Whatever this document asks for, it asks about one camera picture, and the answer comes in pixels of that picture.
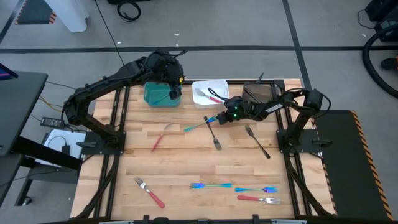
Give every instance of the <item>wooden table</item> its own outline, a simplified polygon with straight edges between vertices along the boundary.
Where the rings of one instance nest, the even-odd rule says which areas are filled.
[[[301,82],[299,79],[287,79],[285,85],[288,90],[301,87]],[[242,85],[230,85],[229,94],[241,95],[242,89]],[[223,147],[222,151],[217,151],[207,126],[200,126],[189,133],[183,129],[201,123],[204,116],[210,117],[224,108],[198,110],[193,105],[192,87],[184,85],[182,93],[182,101],[177,108],[151,108],[143,99],[143,87],[131,88],[125,128],[126,149],[119,163],[112,220],[142,220],[144,215],[169,219],[249,219],[252,214],[258,214],[260,218],[293,218],[284,159],[278,151],[275,135],[276,115],[272,114],[262,122],[242,120],[222,126],[212,123],[215,136]],[[109,123],[113,100],[114,93],[98,98],[94,117]],[[297,115],[292,110],[293,120]],[[157,150],[151,152],[156,139],[170,122],[174,124],[166,131]],[[245,124],[250,125],[271,159],[266,159],[256,142],[248,136]],[[321,160],[309,154],[300,156],[308,188],[324,208],[333,213]],[[93,156],[83,164],[71,217],[79,214],[96,192],[102,161],[103,156]],[[165,203],[164,209],[159,208],[147,192],[138,187],[135,176],[141,177]],[[278,193],[240,194],[278,197],[282,203],[268,205],[237,200],[239,193],[234,192],[233,188],[192,190],[190,183],[193,182],[231,182],[234,187],[278,186]],[[304,214],[301,193],[298,187],[296,189],[300,211]],[[105,193],[102,215],[107,198]]]

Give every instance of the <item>teal container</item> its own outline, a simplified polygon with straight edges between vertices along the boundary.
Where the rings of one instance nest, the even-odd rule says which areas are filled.
[[[169,97],[168,84],[147,82],[144,85],[144,100],[154,108],[177,107],[181,102],[181,96],[175,100]]]

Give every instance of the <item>gray floor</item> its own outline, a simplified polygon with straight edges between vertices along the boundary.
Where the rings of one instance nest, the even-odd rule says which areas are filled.
[[[0,49],[113,47],[94,2],[81,1],[90,13],[86,32],[72,34],[59,19],[52,25],[12,25]],[[364,45],[374,31],[358,25],[357,12],[368,2],[289,0],[300,45]],[[116,7],[105,0],[98,3],[115,41],[120,42],[118,47],[293,46],[282,0],[152,0],[139,3],[142,17],[133,23],[120,20]],[[0,28],[16,4],[16,0],[0,0]],[[365,14],[361,19],[372,25]],[[386,44],[377,41],[375,45]],[[121,53],[125,62],[143,55],[147,52]],[[375,64],[395,56],[396,52],[371,52]],[[395,137],[398,101],[370,79],[363,67],[361,52],[303,52],[303,57],[312,87],[330,97],[332,109],[358,112],[392,214],[398,217],[398,163],[395,161],[398,158]],[[294,51],[191,51],[180,57],[180,61],[188,78],[256,78],[261,72],[264,78],[302,77]],[[44,72],[49,75],[49,81],[75,87],[110,75],[121,66],[117,53],[0,54],[0,62],[14,70]],[[398,88],[396,72],[380,73]],[[48,84],[42,95],[51,103],[62,104],[71,93],[69,89]],[[41,102],[32,114],[59,116]],[[29,119],[22,134],[39,142],[47,131],[49,129],[39,126],[36,120]],[[18,176],[26,172],[21,169]],[[14,207],[22,181],[13,183],[0,208],[2,223],[42,223],[68,218],[75,185],[36,181],[29,192],[33,204]]]

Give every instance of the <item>black mat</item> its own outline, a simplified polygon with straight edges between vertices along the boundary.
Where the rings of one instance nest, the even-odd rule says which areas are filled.
[[[55,13],[44,0],[25,0],[15,24],[53,24],[55,17]]]
[[[323,163],[338,217],[390,220],[391,211],[354,111],[331,110],[316,120],[319,136],[333,144]]]

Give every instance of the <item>red utensil handle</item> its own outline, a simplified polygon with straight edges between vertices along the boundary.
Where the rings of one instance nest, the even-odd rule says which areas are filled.
[[[212,96],[209,96],[209,99],[213,100],[213,101],[216,102],[216,103],[224,103],[224,102],[222,102],[221,100],[216,99],[216,98],[214,98],[214,97],[212,97]]]
[[[157,145],[159,144],[160,140],[162,140],[162,138],[163,138],[163,134],[161,134],[161,135],[159,136],[159,138],[156,140],[155,145],[154,145],[154,147],[152,148],[151,152],[153,152],[153,151],[156,149]]]
[[[153,192],[149,192],[149,195],[155,200],[156,204],[160,208],[164,208],[164,203],[158,197],[156,197],[156,195]]]
[[[238,199],[239,200],[256,200],[256,201],[258,201],[260,198],[244,196],[244,195],[238,195]]]

